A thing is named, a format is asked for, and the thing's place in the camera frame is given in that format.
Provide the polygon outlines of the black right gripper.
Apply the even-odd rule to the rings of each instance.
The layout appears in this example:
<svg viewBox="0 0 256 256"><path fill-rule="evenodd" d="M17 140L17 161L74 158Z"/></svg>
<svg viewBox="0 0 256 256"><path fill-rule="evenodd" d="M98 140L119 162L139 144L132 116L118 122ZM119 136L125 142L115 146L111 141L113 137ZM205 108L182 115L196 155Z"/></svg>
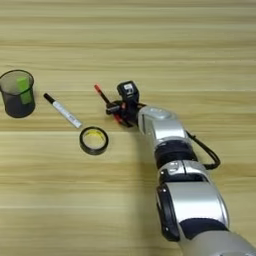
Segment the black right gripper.
<svg viewBox="0 0 256 256"><path fill-rule="evenodd" d="M121 107L119 104L110 103L106 105L106 114L114 115L118 124L124 127L133 127L138 125L138 113L144 107L143 103L137 101L123 101Z"/></svg>

